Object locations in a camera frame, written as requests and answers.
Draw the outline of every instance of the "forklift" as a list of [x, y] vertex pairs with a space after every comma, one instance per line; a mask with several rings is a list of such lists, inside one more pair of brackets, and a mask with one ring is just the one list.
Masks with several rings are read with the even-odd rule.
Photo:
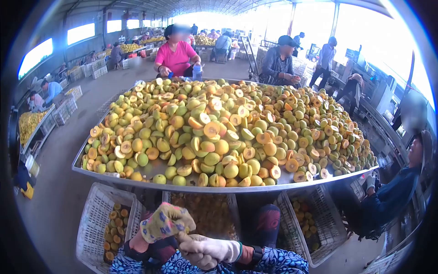
[[318, 59], [319, 59], [319, 52], [320, 52], [320, 51], [321, 51], [321, 49], [318, 48], [318, 47], [316, 46], [316, 44], [312, 44], [312, 45], [310, 46], [310, 49], [307, 50], [306, 58], [309, 59], [309, 60], [312, 61], [312, 62], [317, 62]]

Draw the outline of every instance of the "bucket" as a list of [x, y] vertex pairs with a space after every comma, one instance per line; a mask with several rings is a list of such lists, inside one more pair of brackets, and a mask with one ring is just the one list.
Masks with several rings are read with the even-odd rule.
[[29, 155], [29, 157], [26, 159], [25, 166], [31, 175], [34, 177], [38, 176], [39, 165], [36, 163], [32, 155]]

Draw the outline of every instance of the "concrete floor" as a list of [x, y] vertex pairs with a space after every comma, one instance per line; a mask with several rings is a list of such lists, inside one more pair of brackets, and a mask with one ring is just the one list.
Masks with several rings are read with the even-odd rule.
[[[227, 64], [207, 63], [204, 77], [248, 79], [248, 67], [247, 61], [238, 59]], [[94, 180], [73, 172], [71, 163], [99, 120], [96, 110], [136, 80], [155, 76], [152, 62], [144, 61], [139, 68], [110, 71], [97, 80], [89, 77], [72, 85], [82, 88], [78, 109], [64, 126], [52, 131], [36, 159], [40, 173], [33, 199], [17, 196], [28, 233], [53, 273], [93, 273], [76, 259], [75, 253], [82, 210]], [[311, 269], [311, 273], [360, 273], [368, 261], [380, 254], [382, 246], [383, 240], [358, 242], [357, 237], [352, 237], [320, 267]]]

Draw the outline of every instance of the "metal tray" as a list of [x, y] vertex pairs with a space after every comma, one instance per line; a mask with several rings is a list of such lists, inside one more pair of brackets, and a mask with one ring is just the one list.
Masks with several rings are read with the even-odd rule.
[[[230, 84], [237, 84], [239, 80], [235, 79], [225, 79]], [[105, 116], [109, 113], [109, 110], [102, 116], [100, 121], [97, 123], [99, 124], [105, 119]], [[166, 190], [166, 191], [172, 191], [172, 192], [197, 192], [197, 193], [247, 193], [247, 192], [273, 192], [273, 191], [283, 191], [287, 189], [296, 189], [296, 188], [303, 188], [311, 185], [318, 185], [323, 184], [331, 181], [337, 181], [342, 180], [346, 178], [350, 178], [352, 181], [357, 179], [361, 174], [376, 169], [379, 166], [372, 167], [371, 169], [364, 169], [361, 171], [353, 172], [350, 174], [345, 174], [341, 176], [334, 177], [333, 174], [328, 174], [328, 177], [326, 179], [320, 179], [320, 180], [313, 180], [313, 181], [306, 181], [301, 183], [294, 183], [293, 182], [293, 173], [289, 173], [286, 171], [284, 166], [281, 166], [280, 169], [282, 171], [281, 177], [278, 179], [276, 185], [267, 185], [267, 186], [251, 186], [251, 187], [223, 187], [223, 188], [217, 188], [217, 187], [196, 187], [196, 186], [179, 186], [179, 185], [172, 185], [170, 181], [167, 182], [165, 185], [155, 184], [152, 182], [143, 182], [143, 181], [133, 181], [130, 179], [125, 178], [116, 178], [108, 175], [99, 174], [93, 171], [84, 170], [81, 167], [81, 160], [82, 156], [84, 155], [84, 148], [88, 144], [88, 138], [91, 136], [88, 135], [88, 137], [84, 138], [84, 143], [82, 144], [81, 148], [79, 149], [78, 153], [76, 154], [75, 159], [73, 160], [73, 163], [71, 164], [71, 169], [73, 171], [91, 176], [96, 178], [100, 181], [107, 181], [115, 184], [120, 185], [131, 185], [138, 188], [143, 189], [159, 189], [159, 190]], [[139, 171], [142, 175], [146, 176], [146, 179], [150, 180], [153, 176], [157, 174], [164, 174], [166, 171], [167, 166], [166, 160], [161, 160], [157, 158], [156, 160], [149, 161], [149, 163], [145, 167], [137, 167], [135, 171]], [[183, 163], [179, 161], [179, 163], [175, 164], [175, 167], [183, 166]], [[192, 173], [191, 175], [187, 176], [187, 182], [190, 183], [191, 181], [196, 182], [198, 181], [199, 175], [196, 173]]]

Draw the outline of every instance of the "baseball cap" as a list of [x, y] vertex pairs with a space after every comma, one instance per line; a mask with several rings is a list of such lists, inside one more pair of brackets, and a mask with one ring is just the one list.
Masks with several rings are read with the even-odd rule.
[[280, 46], [291, 46], [291, 47], [297, 47], [297, 43], [290, 37], [289, 35], [283, 35], [278, 38], [278, 44]]

